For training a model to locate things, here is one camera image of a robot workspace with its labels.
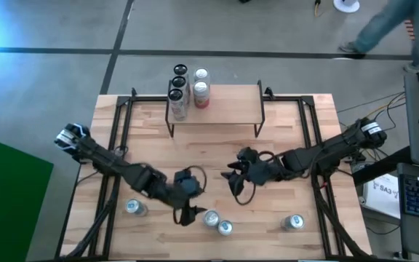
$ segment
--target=wooden table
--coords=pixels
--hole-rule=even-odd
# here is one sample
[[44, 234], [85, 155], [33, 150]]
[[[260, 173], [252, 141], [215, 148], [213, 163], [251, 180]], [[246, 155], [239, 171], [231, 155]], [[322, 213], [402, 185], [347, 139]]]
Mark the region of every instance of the wooden table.
[[[332, 96], [313, 96], [323, 139], [339, 134]], [[92, 137], [105, 147], [108, 145], [116, 98], [115, 95], [101, 95], [93, 116]], [[110, 259], [324, 258], [310, 179], [297, 178], [259, 186], [253, 201], [247, 206], [239, 206], [231, 195], [227, 180], [220, 175], [221, 171], [229, 170], [226, 165], [235, 161], [239, 149], [246, 146], [276, 153], [303, 147], [296, 103], [265, 103], [266, 122], [258, 139], [253, 137], [253, 129], [244, 125], [186, 125], [176, 129], [175, 137], [171, 139], [164, 122], [165, 109], [164, 102], [134, 103], [127, 144], [129, 153], [125, 159], [128, 162], [148, 162], [167, 174], [168, 180], [172, 180], [174, 172], [189, 165], [204, 167], [208, 174], [206, 192], [192, 199], [191, 205], [216, 209], [223, 219], [233, 222], [234, 232], [229, 237], [219, 235], [204, 226], [202, 215], [198, 215], [196, 222], [188, 227], [177, 226], [172, 221], [170, 207], [146, 199], [122, 181]], [[308, 120], [309, 130], [313, 130], [311, 120]], [[119, 144], [120, 131], [117, 138], [116, 145]], [[341, 168], [349, 170], [345, 164]], [[83, 167], [80, 178], [91, 172], [91, 167]], [[101, 175], [96, 175], [78, 185], [62, 254], [70, 252], [91, 226], [100, 181]], [[332, 176], [332, 185], [340, 222], [360, 248], [371, 253], [352, 177], [337, 173]], [[251, 194], [251, 188], [246, 184], [241, 201]], [[138, 218], [126, 212], [126, 201], [133, 197], [148, 206], [150, 211], [146, 217]], [[305, 228], [295, 233], [283, 231], [279, 225], [281, 219], [294, 213], [305, 218]], [[334, 234], [330, 225], [328, 227], [332, 250], [336, 250]], [[100, 235], [97, 252], [102, 249], [102, 241], [103, 236]]]

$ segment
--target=concrete floor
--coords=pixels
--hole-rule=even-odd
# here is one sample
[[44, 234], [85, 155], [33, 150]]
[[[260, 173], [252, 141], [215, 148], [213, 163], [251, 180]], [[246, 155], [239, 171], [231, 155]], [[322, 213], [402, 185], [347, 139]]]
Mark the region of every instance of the concrete floor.
[[[403, 91], [407, 61], [317, 59], [309, 53], [338, 53], [385, 4], [362, 1], [355, 14], [337, 12], [323, 1], [299, 0], [135, 0], [122, 49], [287, 52], [297, 58], [178, 57], [119, 55], [108, 94], [163, 94], [171, 68], [205, 66], [217, 83], [249, 84], [262, 79], [276, 93], [332, 93], [345, 124], [363, 117]], [[113, 49], [127, 0], [0, 0], [0, 47]], [[411, 41], [399, 26], [372, 51], [408, 55]], [[63, 227], [78, 164], [52, 143], [69, 122], [89, 125], [111, 55], [0, 53], [0, 142], [55, 164], [27, 260], [50, 259]], [[398, 128], [389, 131], [388, 154], [408, 144], [404, 107], [392, 111]], [[381, 116], [387, 127], [390, 121]], [[376, 231], [395, 227], [365, 220]], [[399, 231], [369, 232], [372, 251], [390, 258], [399, 250]]]

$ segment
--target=green screen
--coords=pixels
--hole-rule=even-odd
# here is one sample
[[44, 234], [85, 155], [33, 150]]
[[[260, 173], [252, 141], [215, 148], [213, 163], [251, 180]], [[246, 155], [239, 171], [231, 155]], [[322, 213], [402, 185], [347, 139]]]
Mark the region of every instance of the green screen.
[[0, 261], [25, 261], [52, 167], [0, 143]]

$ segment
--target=can on shelf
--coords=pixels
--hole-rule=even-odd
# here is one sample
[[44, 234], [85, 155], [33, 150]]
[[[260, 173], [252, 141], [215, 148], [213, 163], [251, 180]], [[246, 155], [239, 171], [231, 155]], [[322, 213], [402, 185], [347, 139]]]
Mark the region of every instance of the can on shelf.
[[230, 222], [230, 221], [221, 221], [221, 223], [219, 223], [219, 225], [218, 225], [218, 231], [223, 236], [228, 236], [228, 235], [232, 234], [233, 229], [234, 228], [232, 226], [232, 222]]
[[190, 94], [191, 94], [191, 90], [190, 90], [190, 81], [188, 80], [188, 69], [187, 66], [179, 64], [176, 65], [174, 67], [174, 74], [176, 74], [177, 76], [183, 77], [185, 79], [185, 91], [183, 91], [186, 99], [186, 106], [190, 105]]
[[197, 108], [205, 108], [210, 104], [210, 88], [203, 81], [198, 81], [193, 86], [193, 99]]
[[302, 229], [305, 226], [305, 220], [301, 215], [290, 215], [281, 221], [281, 227], [287, 231]]
[[209, 227], [217, 228], [219, 221], [219, 214], [215, 210], [207, 210], [203, 215], [203, 223]]
[[125, 210], [136, 216], [145, 216], [148, 213], [148, 208], [137, 199], [130, 199], [125, 204]]
[[169, 99], [169, 107], [172, 110], [175, 120], [183, 121], [187, 117], [187, 108], [184, 105], [184, 97], [182, 90], [174, 88], [167, 95]]
[[208, 88], [210, 88], [211, 82], [210, 82], [210, 73], [206, 68], [197, 68], [195, 70], [195, 83], [198, 81], [203, 81], [207, 83]]

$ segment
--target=sneaker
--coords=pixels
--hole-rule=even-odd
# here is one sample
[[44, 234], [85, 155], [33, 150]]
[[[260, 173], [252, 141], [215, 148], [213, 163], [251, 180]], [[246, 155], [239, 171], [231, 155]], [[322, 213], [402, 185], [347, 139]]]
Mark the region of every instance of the sneaker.
[[344, 52], [350, 52], [350, 53], [360, 53], [353, 42], [346, 42], [339, 46], [339, 49]]
[[419, 73], [419, 67], [414, 66], [413, 63], [408, 63], [407, 65], [405, 65], [404, 70], [411, 74]]

